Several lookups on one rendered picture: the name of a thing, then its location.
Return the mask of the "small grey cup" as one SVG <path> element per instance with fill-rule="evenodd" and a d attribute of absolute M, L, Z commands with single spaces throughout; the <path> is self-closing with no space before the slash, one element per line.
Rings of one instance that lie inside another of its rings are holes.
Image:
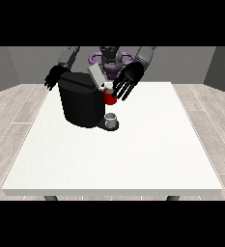
<path fill-rule="evenodd" d="M 105 116 L 105 125 L 108 128 L 115 127 L 117 124 L 117 117 L 114 113 L 107 113 Z"/>

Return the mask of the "red pod holder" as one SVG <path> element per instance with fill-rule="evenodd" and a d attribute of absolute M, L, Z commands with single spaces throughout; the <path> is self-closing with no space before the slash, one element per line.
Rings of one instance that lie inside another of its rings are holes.
<path fill-rule="evenodd" d="M 103 97 L 104 97 L 104 103 L 107 105 L 113 105 L 117 102 L 117 97 L 112 96 L 112 93 L 109 93 L 107 88 L 103 89 Z"/>

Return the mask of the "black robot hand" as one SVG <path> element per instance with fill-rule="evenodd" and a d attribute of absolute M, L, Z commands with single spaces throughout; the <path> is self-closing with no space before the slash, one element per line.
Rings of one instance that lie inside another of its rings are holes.
<path fill-rule="evenodd" d="M 139 62 L 127 65 L 113 82 L 112 96 L 125 100 L 144 75 L 144 67 Z"/>
<path fill-rule="evenodd" d="M 64 68 L 62 66 L 54 66 L 44 79 L 44 86 L 49 91 L 51 91 L 53 87 L 57 84 L 57 82 L 60 80 L 61 75 L 67 71 L 69 71 L 69 69 Z"/>

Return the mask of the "pale grey machine lid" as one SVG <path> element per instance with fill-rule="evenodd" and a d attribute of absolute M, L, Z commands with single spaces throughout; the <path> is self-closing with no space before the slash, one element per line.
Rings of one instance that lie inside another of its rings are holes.
<path fill-rule="evenodd" d="M 106 79 L 100 70 L 100 67 L 98 64 L 93 64 L 88 67 L 88 72 L 92 76 L 92 79 L 94 80 L 94 83 L 99 88 L 103 83 L 106 82 Z"/>

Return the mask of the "black coffee machine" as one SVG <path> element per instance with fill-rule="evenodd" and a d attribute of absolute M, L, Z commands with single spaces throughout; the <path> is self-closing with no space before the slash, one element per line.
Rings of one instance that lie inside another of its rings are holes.
<path fill-rule="evenodd" d="M 66 71 L 58 82 L 65 118 L 79 127 L 100 127 L 107 131 L 119 128 L 119 122 L 108 127 L 105 119 L 104 94 L 89 73 Z"/>

